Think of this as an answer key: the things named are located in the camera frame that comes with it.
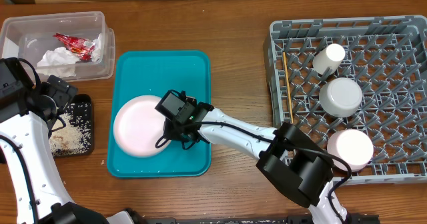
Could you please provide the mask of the white napkin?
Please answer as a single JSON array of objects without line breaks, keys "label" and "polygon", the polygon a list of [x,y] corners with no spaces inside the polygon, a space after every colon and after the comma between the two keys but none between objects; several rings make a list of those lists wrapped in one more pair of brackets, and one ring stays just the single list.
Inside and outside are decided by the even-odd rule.
[{"label": "white napkin", "polygon": [[53,51],[46,51],[42,60],[37,63],[36,71],[40,75],[55,75],[60,78],[74,77],[75,64],[79,57],[67,50],[65,47],[58,47]]}]

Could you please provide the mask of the large pink plate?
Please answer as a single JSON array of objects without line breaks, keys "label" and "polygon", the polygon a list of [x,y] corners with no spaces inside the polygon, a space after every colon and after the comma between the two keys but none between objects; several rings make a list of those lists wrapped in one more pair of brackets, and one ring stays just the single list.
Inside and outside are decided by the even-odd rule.
[{"label": "large pink plate", "polygon": [[165,117],[155,110],[161,100],[154,95],[142,95],[128,101],[115,116],[113,136],[122,151],[134,157],[151,157],[162,152],[169,144],[157,148],[163,135]]}]

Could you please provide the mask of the red snack wrapper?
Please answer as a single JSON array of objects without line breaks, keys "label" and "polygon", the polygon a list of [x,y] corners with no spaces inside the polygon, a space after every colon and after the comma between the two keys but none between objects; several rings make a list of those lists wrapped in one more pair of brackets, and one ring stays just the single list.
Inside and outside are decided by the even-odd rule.
[{"label": "red snack wrapper", "polygon": [[101,57],[101,36],[94,40],[56,33],[53,35],[81,61],[97,61]]}]

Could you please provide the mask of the wooden chopstick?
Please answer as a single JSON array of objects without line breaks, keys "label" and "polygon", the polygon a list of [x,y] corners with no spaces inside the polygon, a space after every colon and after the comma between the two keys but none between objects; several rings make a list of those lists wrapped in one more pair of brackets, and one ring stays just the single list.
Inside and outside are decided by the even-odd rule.
[{"label": "wooden chopstick", "polygon": [[286,81],[286,93],[287,93],[287,100],[288,100],[288,111],[290,114],[290,123],[294,123],[294,116],[293,116],[293,105],[292,105],[292,96],[290,91],[290,81],[289,81],[289,74],[288,74],[288,63],[286,59],[286,53],[282,53],[283,57],[283,64],[284,64],[284,74],[285,74],[285,81]]}]

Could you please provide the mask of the grey bowl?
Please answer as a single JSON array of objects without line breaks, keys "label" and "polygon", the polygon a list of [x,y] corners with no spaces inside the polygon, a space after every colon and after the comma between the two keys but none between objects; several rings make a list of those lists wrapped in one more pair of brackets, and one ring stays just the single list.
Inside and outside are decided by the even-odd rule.
[{"label": "grey bowl", "polygon": [[325,112],[334,117],[355,114],[362,102],[359,84],[349,78],[337,78],[326,83],[319,93],[319,102]]}]

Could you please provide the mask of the white cup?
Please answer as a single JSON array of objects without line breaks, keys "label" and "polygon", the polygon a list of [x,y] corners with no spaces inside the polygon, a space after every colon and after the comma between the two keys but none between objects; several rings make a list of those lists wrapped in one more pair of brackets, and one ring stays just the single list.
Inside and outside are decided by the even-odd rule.
[{"label": "white cup", "polygon": [[335,71],[346,56],[345,49],[336,43],[328,45],[320,51],[313,59],[313,69],[320,75],[324,74],[327,68]]}]

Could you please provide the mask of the small pink saucer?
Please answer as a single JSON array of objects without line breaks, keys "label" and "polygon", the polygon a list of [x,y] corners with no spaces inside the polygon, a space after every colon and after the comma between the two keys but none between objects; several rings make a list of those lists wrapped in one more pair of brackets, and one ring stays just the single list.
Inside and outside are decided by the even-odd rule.
[{"label": "small pink saucer", "polygon": [[326,150],[344,160],[352,172],[357,172],[365,168],[372,159],[374,145],[364,132],[347,129],[334,133],[328,139]]}]

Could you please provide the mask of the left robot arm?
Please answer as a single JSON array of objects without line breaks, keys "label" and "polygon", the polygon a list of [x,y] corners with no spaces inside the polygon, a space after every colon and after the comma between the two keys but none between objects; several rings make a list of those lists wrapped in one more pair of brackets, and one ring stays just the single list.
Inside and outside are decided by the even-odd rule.
[{"label": "left robot arm", "polygon": [[1,150],[13,182],[18,223],[133,223],[127,211],[111,216],[74,203],[51,154],[50,128],[77,89],[50,76],[34,88],[28,76],[1,77]]}]

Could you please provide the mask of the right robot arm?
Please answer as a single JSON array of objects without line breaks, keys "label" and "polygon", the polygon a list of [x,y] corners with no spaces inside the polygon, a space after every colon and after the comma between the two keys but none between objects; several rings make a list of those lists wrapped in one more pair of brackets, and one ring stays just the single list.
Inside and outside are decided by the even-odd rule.
[{"label": "right robot arm", "polygon": [[349,223],[337,200],[332,168],[342,159],[325,152],[296,126],[258,127],[226,115],[210,104],[167,94],[156,106],[165,118],[163,136],[189,149],[198,141],[222,144],[254,158],[256,167],[285,197],[309,209],[313,223]]}]

